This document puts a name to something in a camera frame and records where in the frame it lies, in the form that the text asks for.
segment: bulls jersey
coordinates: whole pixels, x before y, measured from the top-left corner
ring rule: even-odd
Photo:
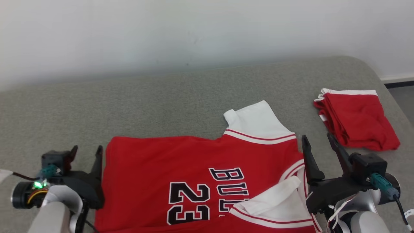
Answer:
[[[211,228],[320,231],[307,213],[303,155],[265,101],[224,114],[221,138],[115,137],[106,148],[100,232]]]

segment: green led light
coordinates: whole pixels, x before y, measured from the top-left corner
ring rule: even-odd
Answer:
[[[35,189],[41,189],[41,188],[43,188],[43,185],[40,182],[36,181],[36,182],[33,183],[33,187]]]

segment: white wall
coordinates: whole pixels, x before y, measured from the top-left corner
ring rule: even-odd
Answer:
[[[0,89],[351,55],[414,77],[413,0],[0,0]]]

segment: teal connector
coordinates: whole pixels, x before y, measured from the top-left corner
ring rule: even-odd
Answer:
[[[371,174],[369,181],[375,188],[383,191],[390,200],[394,200],[394,195],[399,198],[400,193],[392,187],[392,184],[378,173]]]
[[[56,174],[56,171],[58,170],[58,167],[56,167],[55,165],[51,164],[47,167],[45,167],[44,169],[40,170],[40,178],[43,179],[48,179],[51,178],[54,174]]]

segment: gray cushion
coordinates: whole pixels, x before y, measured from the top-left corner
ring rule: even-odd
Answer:
[[[323,87],[377,91],[401,141],[397,151],[379,155],[402,186],[403,206],[413,208],[414,129],[377,75],[365,63],[346,56],[2,92],[0,168],[34,175],[41,154],[78,145],[72,168],[89,171],[97,146],[106,146],[113,136],[218,138],[226,128],[225,111],[266,100],[282,124],[308,136],[326,176],[337,177],[339,162],[312,104]],[[36,215],[36,208],[12,208],[10,192],[18,181],[12,177],[1,186],[1,232],[25,232]],[[391,232],[405,230],[396,204],[380,206],[379,212]],[[93,218],[92,211],[88,219]],[[85,226],[85,232],[92,231]]]

